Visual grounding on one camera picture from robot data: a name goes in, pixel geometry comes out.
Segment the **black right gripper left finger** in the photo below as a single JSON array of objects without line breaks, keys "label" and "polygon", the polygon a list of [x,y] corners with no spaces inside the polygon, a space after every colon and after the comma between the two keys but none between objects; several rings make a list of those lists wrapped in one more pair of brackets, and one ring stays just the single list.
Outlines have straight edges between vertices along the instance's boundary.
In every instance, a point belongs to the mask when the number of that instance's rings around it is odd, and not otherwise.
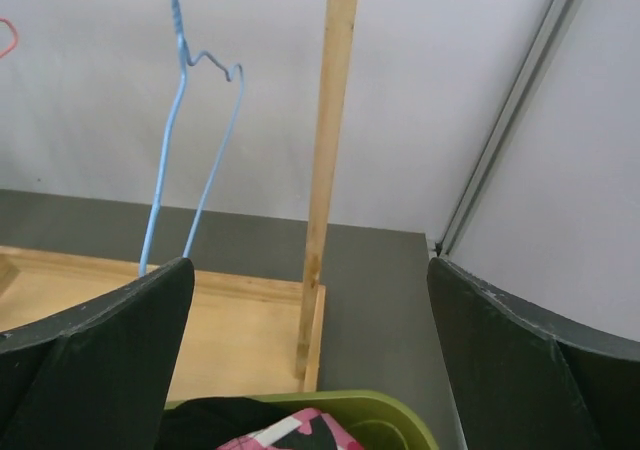
[{"label": "black right gripper left finger", "polygon": [[2,332],[2,448],[153,448],[194,286],[176,258]]}]

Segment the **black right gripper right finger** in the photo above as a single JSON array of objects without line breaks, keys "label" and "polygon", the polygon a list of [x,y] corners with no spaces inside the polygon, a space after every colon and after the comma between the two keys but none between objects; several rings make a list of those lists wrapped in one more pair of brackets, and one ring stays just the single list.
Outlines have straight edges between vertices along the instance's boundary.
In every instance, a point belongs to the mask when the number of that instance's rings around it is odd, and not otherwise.
[{"label": "black right gripper right finger", "polygon": [[470,449],[636,449],[639,344],[443,259],[427,287]]}]

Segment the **black trousers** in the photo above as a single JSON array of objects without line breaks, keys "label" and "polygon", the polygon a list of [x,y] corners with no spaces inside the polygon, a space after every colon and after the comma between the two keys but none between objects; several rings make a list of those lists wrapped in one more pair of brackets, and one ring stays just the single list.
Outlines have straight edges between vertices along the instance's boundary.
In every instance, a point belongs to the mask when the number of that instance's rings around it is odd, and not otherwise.
[{"label": "black trousers", "polygon": [[163,413],[156,449],[219,449],[231,439],[291,415],[276,405],[244,397],[186,401]]}]

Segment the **pink camouflage trousers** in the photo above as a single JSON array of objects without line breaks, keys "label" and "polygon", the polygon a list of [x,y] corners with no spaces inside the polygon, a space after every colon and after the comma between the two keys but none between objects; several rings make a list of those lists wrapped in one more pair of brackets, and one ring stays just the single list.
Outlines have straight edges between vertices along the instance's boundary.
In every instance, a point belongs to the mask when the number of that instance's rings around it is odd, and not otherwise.
[{"label": "pink camouflage trousers", "polygon": [[304,408],[263,429],[231,439],[219,449],[347,449],[364,446],[330,414]]}]

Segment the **blue wire hanger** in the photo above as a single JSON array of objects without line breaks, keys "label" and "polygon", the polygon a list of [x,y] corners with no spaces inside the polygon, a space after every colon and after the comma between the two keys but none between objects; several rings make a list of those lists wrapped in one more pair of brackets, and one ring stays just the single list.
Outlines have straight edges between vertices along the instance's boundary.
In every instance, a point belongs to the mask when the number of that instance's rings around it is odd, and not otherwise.
[{"label": "blue wire hanger", "polygon": [[201,50],[196,55],[193,55],[190,51],[186,32],[184,29],[184,21],[182,15],[182,9],[180,0],[170,0],[173,28],[176,36],[177,56],[180,70],[179,84],[176,90],[175,97],[170,107],[168,117],[164,126],[163,140],[161,145],[161,152],[159,158],[159,164],[157,167],[157,177],[154,189],[154,195],[151,203],[151,208],[147,220],[146,230],[144,233],[143,244],[138,263],[138,276],[144,276],[147,273],[147,266],[153,246],[154,235],[157,220],[162,207],[163,193],[165,187],[166,173],[168,169],[169,152],[171,146],[171,140],[173,136],[173,130],[177,121],[179,111],[182,106],[183,98],[186,93],[188,84],[188,72],[190,68],[196,67],[202,60],[208,60],[218,70],[220,70],[225,80],[228,83],[238,81],[239,91],[231,112],[231,117],[228,126],[222,137],[221,144],[216,153],[214,163],[211,167],[208,179],[204,186],[203,192],[200,196],[198,205],[196,207],[194,217],[191,223],[191,227],[184,245],[184,249],[181,253],[182,258],[188,258],[190,256],[193,244],[196,239],[196,234],[199,228],[200,219],[204,212],[205,205],[209,199],[210,192],[214,185],[216,176],[218,174],[223,156],[226,148],[231,139],[234,127],[236,125],[237,116],[241,107],[241,103],[245,92],[245,75],[244,68],[241,63],[235,63],[231,66],[224,65],[213,53],[208,50]]}]

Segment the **pink wire hanger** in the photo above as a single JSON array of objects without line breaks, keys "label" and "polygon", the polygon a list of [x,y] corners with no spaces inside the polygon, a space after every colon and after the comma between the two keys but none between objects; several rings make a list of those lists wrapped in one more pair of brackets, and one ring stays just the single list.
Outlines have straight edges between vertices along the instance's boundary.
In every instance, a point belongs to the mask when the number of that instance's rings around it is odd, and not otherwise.
[{"label": "pink wire hanger", "polygon": [[9,30],[9,33],[11,35],[11,39],[9,43],[0,52],[0,58],[4,58],[5,56],[9,55],[17,47],[17,44],[19,42],[19,34],[15,25],[9,19],[1,17],[0,22]]}]

